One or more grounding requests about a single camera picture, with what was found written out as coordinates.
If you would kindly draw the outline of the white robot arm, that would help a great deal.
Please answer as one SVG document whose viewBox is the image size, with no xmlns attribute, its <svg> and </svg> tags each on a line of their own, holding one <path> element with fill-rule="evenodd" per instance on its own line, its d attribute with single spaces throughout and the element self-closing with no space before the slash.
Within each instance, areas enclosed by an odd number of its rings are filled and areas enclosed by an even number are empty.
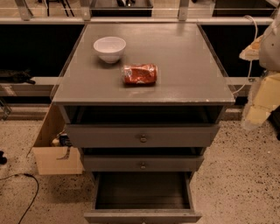
<svg viewBox="0 0 280 224">
<path fill-rule="evenodd" d="M 248 94 L 241 126 L 245 130 L 260 127 L 280 106 L 280 15 L 277 15 L 264 33 L 243 49 L 242 60 L 258 60 L 266 74 L 254 83 Z"/>
</svg>

